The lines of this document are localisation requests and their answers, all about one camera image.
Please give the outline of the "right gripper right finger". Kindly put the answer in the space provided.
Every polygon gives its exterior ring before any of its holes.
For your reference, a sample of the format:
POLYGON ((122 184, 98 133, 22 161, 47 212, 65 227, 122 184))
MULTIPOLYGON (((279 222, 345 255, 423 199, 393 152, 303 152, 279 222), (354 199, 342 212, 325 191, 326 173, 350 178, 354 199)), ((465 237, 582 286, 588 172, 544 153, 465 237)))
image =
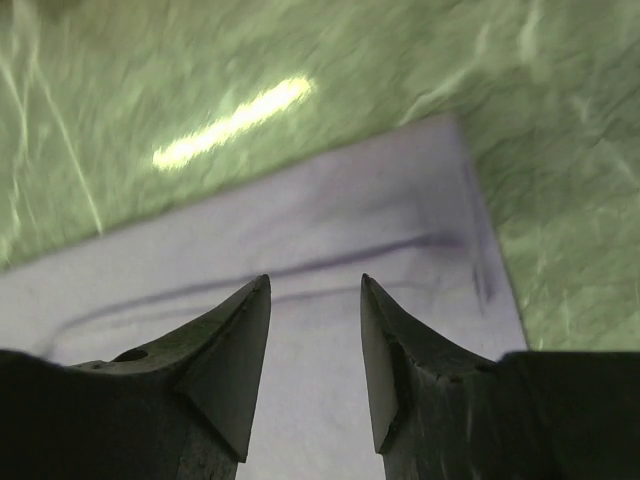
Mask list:
POLYGON ((639 356, 478 356, 361 281, 374 447, 389 479, 635 479, 639 356))

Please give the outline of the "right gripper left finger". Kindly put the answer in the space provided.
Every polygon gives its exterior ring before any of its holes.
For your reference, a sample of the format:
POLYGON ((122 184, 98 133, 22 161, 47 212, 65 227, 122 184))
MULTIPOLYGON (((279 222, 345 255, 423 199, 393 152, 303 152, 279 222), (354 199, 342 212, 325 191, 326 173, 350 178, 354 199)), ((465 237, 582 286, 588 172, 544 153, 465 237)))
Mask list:
POLYGON ((5 479, 231 479, 248 455, 271 313, 259 276, 111 361, 1 354, 5 479))

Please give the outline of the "lavender t shirt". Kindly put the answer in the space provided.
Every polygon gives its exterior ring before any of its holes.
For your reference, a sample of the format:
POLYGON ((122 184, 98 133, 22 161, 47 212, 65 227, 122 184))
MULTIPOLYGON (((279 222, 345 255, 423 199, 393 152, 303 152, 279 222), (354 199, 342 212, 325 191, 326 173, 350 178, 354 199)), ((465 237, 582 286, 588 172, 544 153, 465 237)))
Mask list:
POLYGON ((459 122, 432 116, 1 277, 1 344, 110 359, 258 275, 272 316, 243 479, 380 479, 360 330, 373 277, 483 357, 526 345, 459 122))

